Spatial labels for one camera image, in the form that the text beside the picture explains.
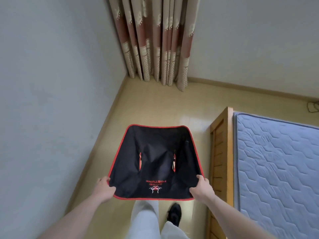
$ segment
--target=leg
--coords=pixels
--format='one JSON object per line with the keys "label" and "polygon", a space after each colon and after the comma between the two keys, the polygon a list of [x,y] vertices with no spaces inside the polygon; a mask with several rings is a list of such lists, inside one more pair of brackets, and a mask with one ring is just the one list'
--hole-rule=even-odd
{"label": "leg", "polygon": [[181,206],[174,203],[168,211],[167,222],[162,229],[162,239],[188,239],[185,233],[178,228],[181,221]]}
{"label": "leg", "polygon": [[160,239],[157,200],[137,200],[131,215],[131,227],[126,239]]}

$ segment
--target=white pants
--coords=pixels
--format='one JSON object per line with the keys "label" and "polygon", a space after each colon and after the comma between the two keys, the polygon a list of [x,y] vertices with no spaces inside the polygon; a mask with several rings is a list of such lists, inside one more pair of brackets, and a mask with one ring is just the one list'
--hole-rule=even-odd
{"label": "white pants", "polygon": [[159,202],[137,200],[131,215],[131,227],[126,239],[189,239],[185,233],[167,221],[160,234]]}

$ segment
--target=bed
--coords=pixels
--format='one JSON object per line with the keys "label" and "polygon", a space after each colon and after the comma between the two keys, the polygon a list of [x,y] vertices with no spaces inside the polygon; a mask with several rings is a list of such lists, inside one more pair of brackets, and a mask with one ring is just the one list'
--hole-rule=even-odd
{"label": "bed", "polygon": [[[211,124],[218,197],[278,238],[319,238],[319,129],[227,107]],[[226,238],[207,213],[206,239]]]}

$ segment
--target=baseboard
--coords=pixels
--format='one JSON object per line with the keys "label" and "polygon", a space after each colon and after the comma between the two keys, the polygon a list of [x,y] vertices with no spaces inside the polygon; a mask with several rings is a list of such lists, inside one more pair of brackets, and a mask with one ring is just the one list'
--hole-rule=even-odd
{"label": "baseboard", "polygon": [[101,130],[99,132],[99,135],[98,135],[98,137],[97,137],[97,139],[95,141],[95,144],[94,144],[94,146],[93,146],[93,148],[92,148],[92,150],[90,152],[89,158],[86,161],[86,164],[85,164],[85,166],[84,166],[84,168],[82,170],[82,173],[81,173],[81,175],[79,177],[78,183],[77,183],[77,185],[74,188],[72,196],[71,196],[71,198],[69,200],[69,203],[68,203],[68,205],[67,205],[67,207],[65,209],[65,214],[69,213],[72,210],[72,205],[73,205],[73,203],[75,201],[75,198],[77,197],[77,195],[79,193],[81,185],[82,185],[82,183],[83,183],[83,181],[84,181],[84,179],[86,177],[86,174],[87,174],[87,172],[90,169],[90,166],[92,164],[93,158],[95,157],[96,151],[97,151],[97,149],[98,149],[98,147],[99,147],[99,145],[101,143],[102,137],[103,137],[103,135],[105,133],[105,130],[106,130],[106,127],[107,127],[108,122],[110,120],[110,117],[114,113],[114,109],[115,109],[115,107],[116,107],[116,105],[118,103],[118,100],[119,100],[119,98],[120,98],[120,96],[121,96],[121,94],[122,94],[122,92],[124,90],[124,87],[125,87],[128,79],[129,78],[127,78],[127,76],[125,76],[123,81],[122,81],[122,84],[121,84],[121,86],[120,86],[120,88],[119,88],[119,90],[118,90],[118,92],[117,92],[117,94],[115,96],[115,99],[113,101],[113,104],[112,104],[112,106],[110,108],[110,111],[108,112],[108,115],[107,115],[107,117],[106,117],[106,119],[105,119],[105,121],[103,123],[103,126],[102,126],[102,128],[101,128]]}
{"label": "baseboard", "polygon": [[249,86],[244,86],[244,85],[236,85],[236,84],[215,81],[215,80],[207,80],[207,79],[203,79],[203,78],[188,77],[188,82],[195,82],[195,83],[201,83],[201,84],[206,84],[206,85],[232,88],[232,89],[237,89],[237,90],[244,90],[244,91],[261,93],[261,94],[266,94],[266,95],[271,95],[271,96],[280,96],[280,97],[285,97],[285,98],[289,98],[289,99],[297,99],[297,100],[303,100],[303,101],[315,102],[315,101],[319,100],[319,98],[311,97],[311,96],[301,96],[301,95],[295,95],[295,94],[285,93],[285,92],[280,92],[280,91],[254,88],[254,87],[249,87]]}

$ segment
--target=shoe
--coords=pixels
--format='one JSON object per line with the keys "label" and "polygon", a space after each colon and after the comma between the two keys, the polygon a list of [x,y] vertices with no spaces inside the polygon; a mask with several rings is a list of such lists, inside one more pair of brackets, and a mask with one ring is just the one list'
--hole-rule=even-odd
{"label": "shoe", "polygon": [[172,222],[173,225],[179,225],[181,221],[181,206],[178,203],[174,203],[168,211],[167,221]]}

